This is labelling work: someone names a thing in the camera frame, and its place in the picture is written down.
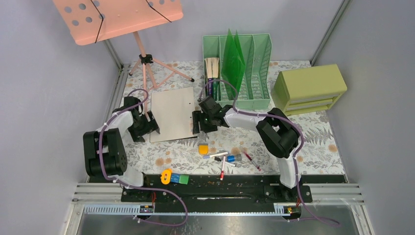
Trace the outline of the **beige notebook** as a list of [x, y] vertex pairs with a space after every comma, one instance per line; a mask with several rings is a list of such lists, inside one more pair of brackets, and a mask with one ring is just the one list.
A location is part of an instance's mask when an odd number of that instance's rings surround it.
[[192, 87], [155, 92], [151, 95], [151, 112], [159, 132], [150, 134], [150, 142], [193, 138], [192, 112], [195, 110]]

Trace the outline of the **yellow blue green toy block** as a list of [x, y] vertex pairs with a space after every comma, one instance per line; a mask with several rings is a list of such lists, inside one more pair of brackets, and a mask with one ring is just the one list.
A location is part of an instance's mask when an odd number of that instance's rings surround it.
[[173, 173], [172, 169], [165, 169], [161, 173], [161, 183], [168, 185], [170, 183], [187, 185], [189, 182], [189, 175]]

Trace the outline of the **purple paperback book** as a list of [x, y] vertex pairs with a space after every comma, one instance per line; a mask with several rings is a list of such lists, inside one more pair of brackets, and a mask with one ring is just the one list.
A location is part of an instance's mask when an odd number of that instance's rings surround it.
[[213, 79], [213, 72], [214, 72], [214, 61], [215, 57], [208, 57], [204, 59], [205, 62], [205, 80], [206, 80], [206, 95], [213, 96], [213, 87], [212, 84], [209, 83]]

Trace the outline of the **treehouse paperback book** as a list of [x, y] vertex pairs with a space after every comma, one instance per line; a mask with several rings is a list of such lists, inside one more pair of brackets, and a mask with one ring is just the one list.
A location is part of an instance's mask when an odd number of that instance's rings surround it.
[[[213, 75], [213, 80], [219, 79], [219, 70], [220, 70], [220, 58], [218, 57], [213, 57], [212, 58], [212, 75]], [[214, 98], [214, 100], [218, 100], [218, 82], [213, 82], [212, 83], [212, 97]]]

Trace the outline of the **green file organizer rack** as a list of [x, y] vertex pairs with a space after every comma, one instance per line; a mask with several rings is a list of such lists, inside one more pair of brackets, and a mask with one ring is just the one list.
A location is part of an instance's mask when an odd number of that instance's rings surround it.
[[[246, 69], [238, 93], [236, 107], [244, 110], [265, 110], [270, 103], [267, 77], [272, 52], [269, 34], [239, 35]], [[225, 48], [226, 35], [203, 36], [203, 59], [220, 58], [219, 79]]]

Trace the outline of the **green plastic folder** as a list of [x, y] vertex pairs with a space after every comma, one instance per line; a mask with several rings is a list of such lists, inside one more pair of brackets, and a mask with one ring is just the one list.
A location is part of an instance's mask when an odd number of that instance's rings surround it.
[[225, 85], [229, 100], [234, 99], [239, 93], [245, 69], [246, 63], [238, 33], [236, 32], [233, 35], [231, 30], [228, 29], [222, 60], [221, 76], [233, 86], [232, 88], [228, 84]]

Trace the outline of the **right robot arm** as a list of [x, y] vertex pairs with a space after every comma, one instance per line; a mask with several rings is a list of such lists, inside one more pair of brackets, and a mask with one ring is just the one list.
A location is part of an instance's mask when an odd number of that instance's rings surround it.
[[303, 138], [299, 128], [278, 108], [267, 113], [237, 109], [235, 104], [221, 106], [211, 96], [199, 99], [200, 110], [192, 112], [193, 134], [217, 131], [219, 127], [242, 128], [259, 134], [280, 170], [281, 197], [288, 202], [300, 195], [298, 167], [292, 153]]

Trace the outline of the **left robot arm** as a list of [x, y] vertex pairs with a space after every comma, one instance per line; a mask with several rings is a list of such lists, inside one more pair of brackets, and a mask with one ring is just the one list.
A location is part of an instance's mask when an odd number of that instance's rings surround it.
[[143, 113], [140, 99], [128, 96], [123, 106], [112, 113], [112, 122], [102, 134], [102, 127], [83, 135], [85, 169], [88, 176], [96, 180], [106, 180], [102, 173], [99, 144], [102, 144], [103, 165], [110, 181], [123, 182], [126, 187], [133, 186], [133, 195], [140, 201], [151, 197], [152, 189], [144, 183], [144, 173], [128, 167], [124, 144], [127, 140], [144, 142], [144, 135], [159, 133], [160, 128], [152, 112]]

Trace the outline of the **yellow grey eraser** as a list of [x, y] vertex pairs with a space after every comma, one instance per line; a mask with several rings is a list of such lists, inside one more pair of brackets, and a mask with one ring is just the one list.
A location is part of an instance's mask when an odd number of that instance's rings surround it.
[[209, 153], [209, 146], [207, 143], [201, 143], [198, 145], [198, 152], [200, 155], [207, 155]]

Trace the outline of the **blue grey glue stick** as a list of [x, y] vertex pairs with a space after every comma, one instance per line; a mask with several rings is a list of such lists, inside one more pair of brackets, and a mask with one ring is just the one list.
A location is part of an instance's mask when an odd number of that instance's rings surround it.
[[229, 163], [234, 163], [234, 162], [239, 162], [239, 161], [242, 161], [242, 156], [240, 154], [227, 156], [227, 162]]

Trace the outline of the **red white marker pen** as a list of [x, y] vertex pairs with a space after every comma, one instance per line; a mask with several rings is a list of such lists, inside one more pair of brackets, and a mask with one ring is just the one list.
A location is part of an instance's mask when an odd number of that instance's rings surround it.
[[221, 174], [220, 174], [220, 181], [224, 179], [224, 173], [225, 173], [225, 164], [226, 164], [226, 156], [222, 157], [222, 166], [221, 166]]

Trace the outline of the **olive green drawer box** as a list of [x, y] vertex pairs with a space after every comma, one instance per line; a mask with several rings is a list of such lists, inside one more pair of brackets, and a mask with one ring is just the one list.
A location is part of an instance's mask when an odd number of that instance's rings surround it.
[[286, 116], [329, 110], [347, 91], [336, 64], [281, 71], [271, 89]]

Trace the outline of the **pink music stand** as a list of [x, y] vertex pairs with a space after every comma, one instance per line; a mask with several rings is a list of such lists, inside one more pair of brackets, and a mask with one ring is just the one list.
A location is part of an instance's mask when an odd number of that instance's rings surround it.
[[140, 60], [133, 66], [143, 71], [143, 85], [149, 78], [152, 89], [161, 86], [151, 69], [156, 63], [191, 82], [194, 79], [146, 53], [139, 31], [172, 23], [181, 19], [183, 8], [179, 0], [53, 0], [77, 45], [85, 46], [132, 33], [140, 50]]

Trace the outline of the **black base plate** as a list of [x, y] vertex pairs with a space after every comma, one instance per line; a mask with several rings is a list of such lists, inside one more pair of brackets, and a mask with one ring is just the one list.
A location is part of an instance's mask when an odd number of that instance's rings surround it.
[[159, 175], [146, 175], [152, 190], [124, 189], [122, 202], [155, 205], [157, 213], [273, 212], [274, 203], [296, 204], [297, 189], [279, 185], [278, 175], [191, 175], [187, 184], [161, 183]]

